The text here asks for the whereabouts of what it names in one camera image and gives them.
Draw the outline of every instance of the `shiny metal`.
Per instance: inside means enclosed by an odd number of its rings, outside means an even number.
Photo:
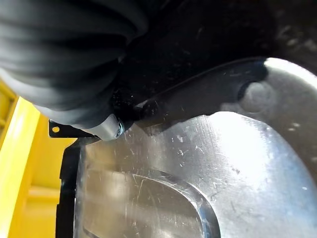
[[[76,238],[314,238],[317,189],[274,129],[220,112],[87,145],[75,213]]]
[[[114,114],[110,114],[101,124],[93,128],[83,129],[83,131],[96,135],[101,140],[109,141],[117,139],[124,132],[124,126]]]

